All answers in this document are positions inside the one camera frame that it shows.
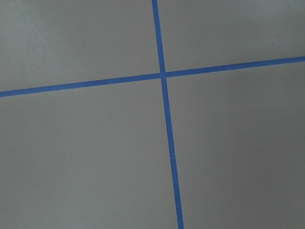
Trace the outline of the blue tape grid lines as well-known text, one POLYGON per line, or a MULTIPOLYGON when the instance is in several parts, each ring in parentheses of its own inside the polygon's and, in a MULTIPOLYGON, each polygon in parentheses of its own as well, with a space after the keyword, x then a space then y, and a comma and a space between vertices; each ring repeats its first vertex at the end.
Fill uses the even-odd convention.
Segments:
POLYGON ((181 193, 180 193, 180 187, 179 187, 179 175, 178 175, 177 162, 176 162, 173 126, 172 126, 172 117, 171 117, 167 79, 171 78, 171 77, 178 77, 178 76, 189 76, 189 75, 195 75, 195 74, 225 72, 225 71, 232 71, 232 70, 238 70, 238 69, 299 63, 299 62, 304 62, 305 57, 297 56, 297 57, 289 57, 289 58, 262 60, 262 61, 255 61, 255 62, 234 63, 234 64, 209 66, 209 67, 184 69, 184 70, 167 72, 166 67, 165 67, 164 53, 163 53, 162 27, 161 27, 161 23, 160 23, 158 1, 156 1, 156 0, 152 1, 152 11, 153 11, 154 28, 155 28, 157 53, 158 53, 158 64, 159 64, 158 73, 1 91, 0 96, 1 97, 10 97, 10 96, 17 96, 17 95, 24 95, 24 94, 36 94, 36 93, 76 89, 76 88, 85 88, 85 87, 94 87, 94 86, 102 86, 102 85, 111 85, 111 84, 119 84, 119 83, 129 83, 129 82, 136 82, 136 81, 147 81, 147 80, 152 80, 152 79, 160 79, 161 87, 162 87, 163 107, 164 107, 166 132, 167 132, 167 142, 168 142, 168 148, 169 148, 171 175, 172 175, 172 182, 173 182, 173 193, 174 193, 175 209, 176 209, 176 216, 177 216, 177 226, 179 229, 183 229, 184 228, 183 208, 182 208, 181 193))

